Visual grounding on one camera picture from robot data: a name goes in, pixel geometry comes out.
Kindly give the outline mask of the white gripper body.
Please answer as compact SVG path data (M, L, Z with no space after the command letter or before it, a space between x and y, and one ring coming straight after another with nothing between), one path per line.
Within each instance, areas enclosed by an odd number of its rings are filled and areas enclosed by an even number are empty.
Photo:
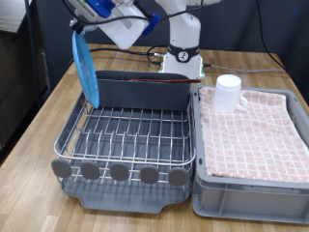
M129 49L149 25L148 20L136 6L116 6L109 19L117 20L98 27L120 48Z

